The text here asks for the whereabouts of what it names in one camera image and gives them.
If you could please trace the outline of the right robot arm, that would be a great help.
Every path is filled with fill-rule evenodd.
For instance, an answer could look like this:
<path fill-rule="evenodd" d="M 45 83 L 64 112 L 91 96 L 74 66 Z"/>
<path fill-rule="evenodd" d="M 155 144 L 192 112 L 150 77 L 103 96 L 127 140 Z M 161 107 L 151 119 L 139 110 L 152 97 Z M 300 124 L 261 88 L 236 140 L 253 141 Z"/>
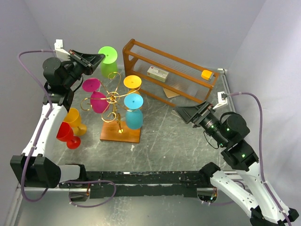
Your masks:
<path fill-rule="evenodd" d="M 297 210 L 286 206 L 261 175 L 260 158 L 244 140 L 250 130 L 241 115 L 228 112 L 225 113 L 225 121 L 217 119 L 209 102 L 176 106 L 174 110 L 186 124 L 192 123 L 194 128 L 202 127 L 223 148 L 221 155 L 224 160 L 241 176 L 249 191 L 228 178 L 212 162 L 199 171 L 202 186 L 212 185 L 225 193 L 247 214 L 253 226 L 285 226 L 299 217 Z"/>

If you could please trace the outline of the blue plastic wine glass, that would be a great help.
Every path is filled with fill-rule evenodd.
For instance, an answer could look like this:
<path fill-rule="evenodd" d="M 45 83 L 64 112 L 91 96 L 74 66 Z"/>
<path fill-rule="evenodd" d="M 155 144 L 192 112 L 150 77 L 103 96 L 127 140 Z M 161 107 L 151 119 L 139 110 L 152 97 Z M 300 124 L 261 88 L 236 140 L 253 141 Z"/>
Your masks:
<path fill-rule="evenodd" d="M 126 111 L 126 125 L 130 129 L 140 129 L 143 125 L 143 113 L 140 108 L 143 105 L 143 98 L 139 94 L 132 93 L 125 97 L 124 104 Z"/>

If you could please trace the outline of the red plastic wine glass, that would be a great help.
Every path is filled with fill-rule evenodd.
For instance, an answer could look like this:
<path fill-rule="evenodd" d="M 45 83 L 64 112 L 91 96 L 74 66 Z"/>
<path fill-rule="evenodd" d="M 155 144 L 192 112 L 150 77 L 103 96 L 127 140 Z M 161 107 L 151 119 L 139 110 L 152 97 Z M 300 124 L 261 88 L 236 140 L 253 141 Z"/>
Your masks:
<path fill-rule="evenodd" d="M 76 149 L 81 144 L 80 138 L 74 135 L 71 126 L 66 122 L 62 122 L 56 138 L 61 142 L 65 142 L 69 149 Z"/>

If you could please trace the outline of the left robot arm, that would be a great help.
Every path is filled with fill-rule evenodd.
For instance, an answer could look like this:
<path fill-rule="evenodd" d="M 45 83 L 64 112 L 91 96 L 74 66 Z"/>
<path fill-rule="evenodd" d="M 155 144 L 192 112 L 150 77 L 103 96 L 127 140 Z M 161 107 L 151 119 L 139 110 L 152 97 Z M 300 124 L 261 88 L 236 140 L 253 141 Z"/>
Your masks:
<path fill-rule="evenodd" d="M 84 74 L 92 75 L 104 58 L 104 54 L 69 50 L 64 61 L 50 57 L 43 62 L 46 83 L 41 85 L 45 95 L 39 122 L 22 154 L 12 156 L 10 160 L 10 166 L 22 187 L 55 188 L 62 182 L 71 182 L 82 188 L 87 184 L 84 165 L 58 166 L 52 162 L 50 154 L 73 101 L 73 84 Z"/>

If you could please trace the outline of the pink plastic wine glass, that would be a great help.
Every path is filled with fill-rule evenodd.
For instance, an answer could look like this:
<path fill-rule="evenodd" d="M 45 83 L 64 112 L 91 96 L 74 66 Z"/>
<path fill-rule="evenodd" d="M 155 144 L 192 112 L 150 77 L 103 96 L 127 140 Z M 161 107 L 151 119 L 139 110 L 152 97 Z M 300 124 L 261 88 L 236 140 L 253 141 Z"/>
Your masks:
<path fill-rule="evenodd" d="M 85 92 L 92 93 L 90 97 L 90 104 L 95 113 L 102 114 L 109 106 L 106 96 L 101 93 L 101 82 L 97 78 L 90 78 L 83 82 L 82 88 Z"/>

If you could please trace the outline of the green plastic wine glass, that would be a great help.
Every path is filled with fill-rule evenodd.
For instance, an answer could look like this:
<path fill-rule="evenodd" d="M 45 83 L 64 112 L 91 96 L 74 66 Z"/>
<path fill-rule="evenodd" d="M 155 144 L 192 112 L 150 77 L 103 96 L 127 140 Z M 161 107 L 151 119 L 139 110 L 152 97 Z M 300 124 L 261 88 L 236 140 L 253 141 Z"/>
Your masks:
<path fill-rule="evenodd" d="M 111 78 L 114 75 L 114 72 L 118 72 L 118 53 L 116 49 L 111 46 L 104 46 L 99 49 L 98 53 L 105 55 L 105 58 L 100 65 L 102 76 Z"/>

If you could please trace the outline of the yellow plastic wine glass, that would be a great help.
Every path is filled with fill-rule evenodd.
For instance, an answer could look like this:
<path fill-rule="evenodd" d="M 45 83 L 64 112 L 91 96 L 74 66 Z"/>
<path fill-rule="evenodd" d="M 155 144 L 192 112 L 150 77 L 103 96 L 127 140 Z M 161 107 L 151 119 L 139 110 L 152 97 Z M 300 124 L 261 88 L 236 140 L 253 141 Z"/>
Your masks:
<path fill-rule="evenodd" d="M 127 94 L 134 93 L 140 95 L 139 89 L 142 84 L 142 80 L 139 76 L 136 75 L 126 76 L 123 82 L 124 82 L 124 86 L 129 89 Z"/>

